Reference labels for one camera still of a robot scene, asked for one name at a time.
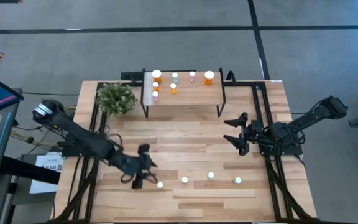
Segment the gray floor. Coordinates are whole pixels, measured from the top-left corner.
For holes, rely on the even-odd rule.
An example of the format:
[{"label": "gray floor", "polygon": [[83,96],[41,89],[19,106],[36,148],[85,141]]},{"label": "gray floor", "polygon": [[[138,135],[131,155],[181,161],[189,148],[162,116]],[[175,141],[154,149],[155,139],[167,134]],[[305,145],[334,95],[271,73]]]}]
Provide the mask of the gray floor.
[{"label": "gray floor", "polygon": [[[358,25],[358,1],[254,0],[260,26]],[[26,0],[0,4],[0,29],[72,29],[161,26],[250,26],[243,0]],[[307,111],[329,95],[349,106],[346,118],[306,130],[303,147],[318,216],[358,223],[358,30],[262,31],[271,79],[284,81],[292,112]],[[118,79],[146,69],[233,70],[261,79],[252,31],[114,34],[1,34],[0,80],[25,91],[78,93],[83,80]],[[35,126],[41,96],[25,96],[17,120]],[[54,97],[65,105],[75,96]],[[40,138],[42,133],[32,133]],[[50,135],[50,141],[56,136]],[[12,140],[8,156],[30,149]],[[41,222],[50,204],[23,207],[14,223]]]}]

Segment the concrete floor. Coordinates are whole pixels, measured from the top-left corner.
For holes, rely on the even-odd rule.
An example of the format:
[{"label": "concrete floor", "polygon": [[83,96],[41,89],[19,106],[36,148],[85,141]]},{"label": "concrete floor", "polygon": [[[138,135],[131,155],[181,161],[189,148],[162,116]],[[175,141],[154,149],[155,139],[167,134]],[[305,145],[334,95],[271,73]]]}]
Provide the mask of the concrete floor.
[{"label": "concrete floor", "polygon": [[[358,25],[358,1],[254,0],[260,26]],[[243,0],[26,0],[0,4],[0,29],[162,26],[251,26]],[[305,131],[306,172],[318,217],[358,223],[358,30],[261,31],[271,79],[283,80],[292,112],[329,95],[349,106],[346,118]],[[78,93],[82,80],[115,80],[142,68],[233,70],[262,79],[254,32],[0,34],[0,80],[24,91]],[[31,111],[42,96],[25,96],[17,120],[35,126]],[[75,96],[55,99],[65,105]],[[42,133],[33,133],[40,138]],[[50,141],[58,140],[50,135]],[[6,154],[30,146],[12,140]],[[18,209],[14,223],[45,221],[50,204]]]}]

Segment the green plant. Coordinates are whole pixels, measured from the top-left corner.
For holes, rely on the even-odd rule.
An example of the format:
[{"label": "green plant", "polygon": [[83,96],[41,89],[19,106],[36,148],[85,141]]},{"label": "green plant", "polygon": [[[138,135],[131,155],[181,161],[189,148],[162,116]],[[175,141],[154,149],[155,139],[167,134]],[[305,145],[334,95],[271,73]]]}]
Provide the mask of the green plant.
[{"label": "green plant", "polygon": [[104,84],[98,90],[98,102],[108,115],[121,115],[134,109],[137,99],[131,88],[121,83]]}]

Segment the wooden tabletop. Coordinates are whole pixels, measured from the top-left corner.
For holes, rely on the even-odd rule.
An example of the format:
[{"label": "wooden tabletop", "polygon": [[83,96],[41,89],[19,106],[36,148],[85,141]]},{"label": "wooden tabletop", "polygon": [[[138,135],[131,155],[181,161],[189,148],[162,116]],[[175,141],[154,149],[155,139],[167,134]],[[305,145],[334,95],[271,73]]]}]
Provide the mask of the wooden tabletop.
[{"label": "wooden tabletop", "polygon": [[172,73],[162,72],[162,82],[159,86],[158,102],[152,98],[154,78],[151,72],[145,74],[145,85],[143,94],[143,104],[145,106],[154,105],[222,105],[223,92],[220,72],[214,72],[211,85],[204,84],[205,72],[196,72],[195,81],[190,82],[188,72],[177,72],[178,83],[176,93],[171,93],[171,83],[173,83]]},{"label": "wooden tabletop", "polygon": [[[74,121],[86,129],[90,126],[97,84],[83,82],[77,104]],[[291,121],[283,83],[266,81],[266,86],[274,121]],[[133,91],[140,97],[140,87]],[[225,119],[238,118],[242,112],[247,112],[250,120],[256,119],[252,90],[246,86],[226,87],[226,99],[220,118],[215,107],[193,105],[163,106],[163,110],[153,106],[147,119],[139,102],[129,114],[109,118],[108,136],[119,133],[126,153],[136,154],[139,144],[151,145],[150,156],[158,165],[152,172],[157,173],[164,187],[158,189],[155,184],[144,182],[143,189],[132,190],[131,183],[120,183],[121,172],[117,168],[100,163],[91,222],[274,221],[265,161],[258,146],[250,144],[250,153],[239,156],[223,138],[224,134],[237,136],[240,132],[224,124]],[[262,112],[266,121],[263,106]],[[302,163],[293,156],[282,159],[289,191],[307,213],[315,216]],[[64,162],[55,199],[57,214],[67,204],[76,160],[71,157]],[[207,178],[211,171],[215,174],[212,180]],[[187,184],[180,180],[184,176],[189,178]],[[234,184],[235,177],[241,177],[242,183]],[[278,196],[285,217],[279,190]],[[85,194],[80,217],[85,214],[87,198]]]}]

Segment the white bottle cap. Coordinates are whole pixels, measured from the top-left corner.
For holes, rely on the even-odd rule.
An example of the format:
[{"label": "white bottle cap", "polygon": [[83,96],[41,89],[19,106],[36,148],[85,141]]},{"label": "white bottle cap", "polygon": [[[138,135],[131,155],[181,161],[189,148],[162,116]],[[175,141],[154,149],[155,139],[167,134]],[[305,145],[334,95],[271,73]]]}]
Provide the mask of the white bottle cap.
[{"label": "white bottle cap", "polygon": [[234,183],[240,184],[241,183],[241,178],[240,177],[234,178]]},{"label": "white bottle cap", "polygon": [[157,184],[157,187],[158,187],[158,188],[162,188],[163,186],[164,186],[164,183],[163,183],[163,182],[161,182],[161,181],[158,182],[158,184]]},{"label": "white bottle cap", "polygon": [[188,181],[189,181],[189,178],[187,178],[187,177],[182,177],[181,178],[181,182],[184,183],[184,184],[187,183]]},{"label": "white bottle cap", "polygon": [[205,72],[205,78],[207,78],[207,79],[213,79],[214,78],[214,72],[212,72],[212,71],[207,71],[207,72]]},{"label": "white bottle cap", "polygon": [[209,179],[214,178],[214,176],[215,176],[215,174],[214,174],[213,172],[209,172],[209,173],[208,173],[208,178],[209,178]]},{"label": "white bottle cap", "polygon": [[160,78],[160,77],[161,77],[161,71],[160,71],[160,70],[154,70],[154,71],[152,72],[152,76],[153,76],[154,78]]}]

